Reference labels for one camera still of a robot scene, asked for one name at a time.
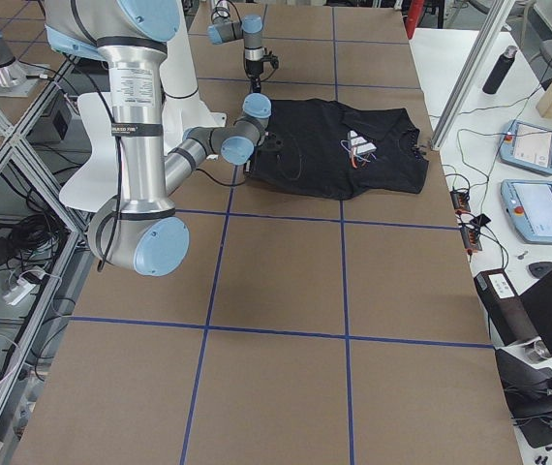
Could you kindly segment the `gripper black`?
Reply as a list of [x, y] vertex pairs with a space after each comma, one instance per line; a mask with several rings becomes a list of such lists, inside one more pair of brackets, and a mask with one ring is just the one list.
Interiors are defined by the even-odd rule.
[[261, 93], [261, 75], [265, 63], [275, 71], [279, 68], [279, 57], [264, 46], [244, 49], [244, 71], [251, 81], [252, 93]]
[[275, 133], [268, 133], [243, 166], [243, 173], [245, 175], [255, 175], [259, 171], [280, 173], [283, 150], [283, 139]]

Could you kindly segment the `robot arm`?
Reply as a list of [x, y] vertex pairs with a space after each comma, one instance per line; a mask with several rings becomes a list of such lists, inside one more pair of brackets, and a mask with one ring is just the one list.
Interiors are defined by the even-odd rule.
[[261, 93], [266, 63], [273, 73], [279, 68], [279, 57], [263, 43], [263, 21], [260, 15], [241, 16], [231, 1], [210, 1], [211, 24], [207, 36], [212, 45], [243, 42], [243, 69], [252, 93]]
[[228, 123], [199, 95], [183, 7], [178, 1], [48, 1], [46, 34], [55, 51], [105, 62], [108, 92], [80, 96], [92, 155], [63, 188], [93, 211], [87, 239], [101, 264], [163, 276], [182, 263], [187, 226], [172, 193], [206, 159], [245, 164], [262, 145], [271, 114], [261, 72], [272, 60], [259, 15], [230, 17], [214, 2], [207, 35], [244, 45], [250, 80], [240, 116]]

